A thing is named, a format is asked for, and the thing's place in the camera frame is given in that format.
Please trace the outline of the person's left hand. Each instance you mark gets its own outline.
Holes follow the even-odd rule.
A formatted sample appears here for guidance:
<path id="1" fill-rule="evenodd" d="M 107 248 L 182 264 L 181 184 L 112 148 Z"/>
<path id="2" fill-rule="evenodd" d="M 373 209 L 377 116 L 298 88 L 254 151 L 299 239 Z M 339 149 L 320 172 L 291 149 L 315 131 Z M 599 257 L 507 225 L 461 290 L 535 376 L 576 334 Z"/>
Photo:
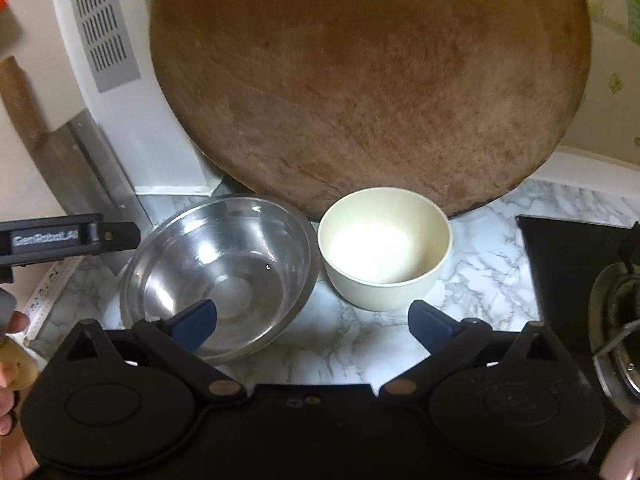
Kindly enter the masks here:
<path id="1" fill-rule="evenodd" d="M 26 479 L 38 463 L 32 454 L 20 423 L 21 393 L 13 387 L 16 364 L 1 362 L 1 478 Z"/>

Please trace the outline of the person's right hand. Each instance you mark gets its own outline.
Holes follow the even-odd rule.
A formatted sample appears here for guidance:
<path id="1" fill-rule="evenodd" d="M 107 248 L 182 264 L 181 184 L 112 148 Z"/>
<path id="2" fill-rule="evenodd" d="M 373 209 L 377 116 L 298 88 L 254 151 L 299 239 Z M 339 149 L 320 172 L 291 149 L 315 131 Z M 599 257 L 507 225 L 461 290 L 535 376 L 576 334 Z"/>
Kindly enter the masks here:
<path id="1" fill-rule="evenodd" d="M 634 480 L 640 472 L 640 420 L 634 420 L 616 439 L 600 467 L 604 480 Z"/>

